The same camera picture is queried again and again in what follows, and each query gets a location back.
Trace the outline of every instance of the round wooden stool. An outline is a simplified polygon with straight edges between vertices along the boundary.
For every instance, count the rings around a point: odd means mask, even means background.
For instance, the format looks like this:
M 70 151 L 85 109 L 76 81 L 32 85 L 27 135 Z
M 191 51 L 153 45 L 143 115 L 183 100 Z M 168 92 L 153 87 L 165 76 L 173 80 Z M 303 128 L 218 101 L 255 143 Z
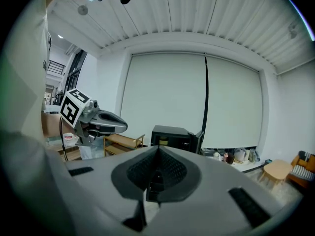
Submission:
M 274 182 L 273 190 L 279 182 L 283 183 L 285 181 L 286 176 L 290 173 L 292 168 L 292 165 L 287 162 L 275 160 L 264 166 L 259 182 L 263 177 L 268 177 Z

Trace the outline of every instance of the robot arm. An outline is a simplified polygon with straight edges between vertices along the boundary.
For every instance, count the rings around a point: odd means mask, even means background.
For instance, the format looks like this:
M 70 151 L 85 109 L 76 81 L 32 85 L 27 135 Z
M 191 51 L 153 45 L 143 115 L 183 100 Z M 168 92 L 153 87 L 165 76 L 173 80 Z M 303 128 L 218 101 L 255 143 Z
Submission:
M 99 109 L 96 100 L 78 89 L 66 92 L 61 106 L 60 114 L 79 137 L 79 146 L 91 146 L 95 137 L 123 133 L 128 128 L 122 118 Z

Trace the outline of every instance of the black safe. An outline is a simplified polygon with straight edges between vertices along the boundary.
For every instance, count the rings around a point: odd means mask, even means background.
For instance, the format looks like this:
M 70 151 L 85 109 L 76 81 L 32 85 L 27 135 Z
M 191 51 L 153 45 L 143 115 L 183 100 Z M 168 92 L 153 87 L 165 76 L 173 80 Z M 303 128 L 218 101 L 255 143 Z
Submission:
M 194 135 L 184 128 L 155 125 L 151 135 L 151 146 L 163 145 L 200 154 L 203 135 L 203 131 Z M 157 196 L 163 190 L 163 175 L 157 168 L 149 183 L 146 200 L 157 202 Z

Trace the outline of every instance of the ceiling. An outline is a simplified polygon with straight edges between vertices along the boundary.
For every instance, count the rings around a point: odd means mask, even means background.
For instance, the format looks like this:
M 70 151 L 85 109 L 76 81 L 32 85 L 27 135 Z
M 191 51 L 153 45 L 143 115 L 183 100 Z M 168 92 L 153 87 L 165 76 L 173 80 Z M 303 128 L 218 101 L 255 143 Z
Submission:
M 88 15 L 78 14 L 80 5 L 88 7 Z M 119 0 L 57 0 L 50 12 L 48 22 L 58 18 L 94 49 L 140 35 L 179 31 L 235 42 L 263 57 L 278 73 L 315 58 L 314 44 L 288 0 L 131 0 L 126 5 Z M 293 39 L 289 27 L 297 33 Z
M 67 41 L 64 38 L 59 38 L 58 35 L 56 33 L 54 33 L 53 31 L 49 30 L 50 36 L 51 36 L 51 44 L 54 46 L 59 47 L 59 49 L 63 50 L 64 52 L 66 52 L 69 47 L 72 45 L 69 41 Z

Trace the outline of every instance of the black rubber pad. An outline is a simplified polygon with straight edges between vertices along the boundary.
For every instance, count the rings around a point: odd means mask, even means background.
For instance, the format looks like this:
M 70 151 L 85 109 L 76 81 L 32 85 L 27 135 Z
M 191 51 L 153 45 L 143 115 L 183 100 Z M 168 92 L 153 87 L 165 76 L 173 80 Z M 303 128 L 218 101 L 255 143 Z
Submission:
M 251 226 L 257 227 L 270 218 L 269 214 L 267 214 L 243 188 L 233 188 L 229 190 L 229 194 L 242 210 Z
M 73 176 L 77 176 L 77 175 L 81 175 L 87 172 L 93 171 L 93 168 L 91 167 L 83 167 L 83 168 L 78 168 L 78 169 L 74 169 L 74 170 L 69 170 L 70 175 Z

